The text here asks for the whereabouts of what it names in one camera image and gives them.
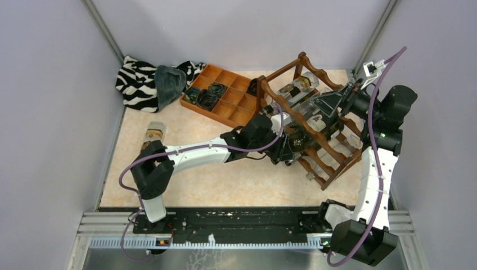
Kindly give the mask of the wooden wine rack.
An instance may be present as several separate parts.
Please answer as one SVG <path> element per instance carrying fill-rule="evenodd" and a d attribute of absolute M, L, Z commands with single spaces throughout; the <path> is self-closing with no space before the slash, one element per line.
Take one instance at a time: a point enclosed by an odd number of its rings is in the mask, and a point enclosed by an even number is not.
<path fill-rule="evenodd" d="M 341 85 L 332 82 L 324 70 L 317 69 L 311 64 L 305 52 L 301 52 L 296 60 L 271 75 L 260 76 L 258 79 L 259 82 L 262 79 L 266 79 L 271 89 L 277 91 L 285 84 L 308 71 L 318 78 L 319 86 L 306 98 L 315 93 L 324 94 L 339 91 L 343 88 L 353 88 L 354 83 Z M 379 77 L 363 80 L 361 88 L 365 90 L 367 86 L 371 85 Z M 264 94 L 259 88 L 258 95 L 256 96 L 257 111 L 261 107 L 260 99 L 263 97 Z M 350 129 L 357 136 L 360 136 L 362 131 L 358 129 L 354 120 L 347 118 L 347 114 L 341 113 L 341 108 L 338 108 L 338 114 L 334 118 L 329 118 L 321 112 L 306 115 L 300 114 L 295 108 L 306 98 L 299 101 L 292 108 L 289 114 L 291 116 L 291 123 L 285 127 L 285 133 L 290 135 L 290 145 L 295 154 L 294 160 L 297 160 L 302 167 L 304 167 L 304 160 L 314 162 L 329 175 L 325 183 L 318 182 L 322 190 L 325 190 L 337 177 L 361 159 L 361 151 L 359 149 L 351 147 L 350 155 L 346 156 L 335 150 L 330 145 L 330 141 L 333 139 L 340 142 L 346 141 L 347 138 L 343 134 L 344 128 Z"/>

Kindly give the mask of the small clear glass bottle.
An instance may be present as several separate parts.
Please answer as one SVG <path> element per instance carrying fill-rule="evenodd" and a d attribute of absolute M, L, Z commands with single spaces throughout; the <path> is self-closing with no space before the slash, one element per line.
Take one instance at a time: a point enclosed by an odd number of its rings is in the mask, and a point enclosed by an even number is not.
<path fill-rule="evenodd" d="M 302 115 L 319 112 L 327 117 L 332 117 L 335 107 L 330 104 L 329 97 L 330 95 L 328 94 L 323 96 L 320 93 L 315 93 L 300 103 L 295 110 Z"/>

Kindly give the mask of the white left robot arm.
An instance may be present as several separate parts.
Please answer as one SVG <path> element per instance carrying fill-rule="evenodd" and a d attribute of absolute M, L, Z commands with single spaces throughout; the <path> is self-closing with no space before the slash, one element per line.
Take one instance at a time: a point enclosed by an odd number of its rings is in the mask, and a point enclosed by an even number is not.
<path fill-rule="evenodd" d="M 285 127 L 290 123 L 291 116 L 287 113 L 272 117 L 258 115 L 244 127 L 237 127 L 207 142 L 187 146 L 151 142 L 130 168 L 148 228 L 156 233 L 167 229 L 169 218 L 163 193 L 171 177 L 183 170 L 246 159 L 252 152 L 265 154 L 275 164 L 292 159 L 294 154 L 285 134 Z"/>

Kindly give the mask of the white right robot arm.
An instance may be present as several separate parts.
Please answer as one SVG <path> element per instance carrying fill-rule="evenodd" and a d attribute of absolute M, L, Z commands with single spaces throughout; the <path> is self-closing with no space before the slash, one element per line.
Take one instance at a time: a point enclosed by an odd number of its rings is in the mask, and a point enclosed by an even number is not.
<path fill-rule="evenodd" d="M 369 266 L 378 265 L 398 246 L 399 237 L 389 224 L 389 196 L 392 174 L 403 144 L 401 125 L 417 93 L 395 85 L 382 101 L 371 100 L 365 90 L 342 89 L 339 107 L 365 120 L 361 135 L 362 178 L 355 205 L 326 200 L 319 208 L 317 226 L 330 232 L 321 238 L 321 251 L 343 255 L 333 267 L 354 259 Z"/>

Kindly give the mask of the clear liquor bottle gold label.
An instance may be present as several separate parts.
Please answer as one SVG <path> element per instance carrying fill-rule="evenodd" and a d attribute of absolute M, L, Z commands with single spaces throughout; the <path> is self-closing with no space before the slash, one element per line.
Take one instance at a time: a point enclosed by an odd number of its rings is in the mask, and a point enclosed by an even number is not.
<path fill-rule="evenodd" d="M 166 125 L 161 121 L 151 121 L 147 127 L 145 137 L 141 146 L 144 150 L 151 142 L 162 141 L 165 137 Z"/>

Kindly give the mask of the black rolled item right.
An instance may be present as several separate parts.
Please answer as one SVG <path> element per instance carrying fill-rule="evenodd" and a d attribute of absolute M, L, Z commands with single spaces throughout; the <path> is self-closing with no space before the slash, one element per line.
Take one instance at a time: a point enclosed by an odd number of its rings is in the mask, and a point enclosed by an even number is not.
<path fill-rule="evenodd" d="M 259 88 L 260 88 L 259 79 L 254 78 L 250 81 L 250 83 L 247 87 L 246 93 L 256 97 L 258 95 Z"/>

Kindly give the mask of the orange wooden compartment tray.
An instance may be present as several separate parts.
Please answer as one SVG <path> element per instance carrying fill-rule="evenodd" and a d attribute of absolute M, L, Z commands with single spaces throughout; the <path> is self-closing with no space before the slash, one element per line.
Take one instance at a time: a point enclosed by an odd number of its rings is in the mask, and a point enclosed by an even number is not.
<path fill-rule="evenodd" d="M 207 65 L 179 101 L 183 107 L 229 127 L 245 126 L 257 111 L 257 98 L 246 93 L 250 81 L 243 75 Z M 197 105 L 198 95 L 203 89 L 219 97 L 212 111 Z"/>

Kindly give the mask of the zebra striped cloth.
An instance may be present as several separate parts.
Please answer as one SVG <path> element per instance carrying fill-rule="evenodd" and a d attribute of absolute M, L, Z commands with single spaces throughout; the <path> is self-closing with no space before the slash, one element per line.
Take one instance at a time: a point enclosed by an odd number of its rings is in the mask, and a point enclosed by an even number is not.
<path fill-rule="evenodd" d="M 147 113 L 158 113 L 158 98 L 155 88 L 154 75 L 158 66 L 146 61 L 125 56 L 123 65 L 119 69 L 115 88 L 123 97 L 125 107 L 144 111 Z M 198 75 L 205 69 L 206 63 L 185 61 L 177 66 L 169 66 L 182 70 L 186 74 L 187 90 Z"/>

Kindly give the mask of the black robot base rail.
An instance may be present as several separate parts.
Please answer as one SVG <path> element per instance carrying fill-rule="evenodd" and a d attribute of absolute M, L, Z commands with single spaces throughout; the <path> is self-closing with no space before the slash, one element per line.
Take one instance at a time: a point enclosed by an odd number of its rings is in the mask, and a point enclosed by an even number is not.
<path fill-rule="evenodd" d="M 133 208 L 83 215 L 79 232 L 92 248 L 285 249 L 327 251 L 331 228 L 317 206 L 172 207 L 150 222 Z"/>

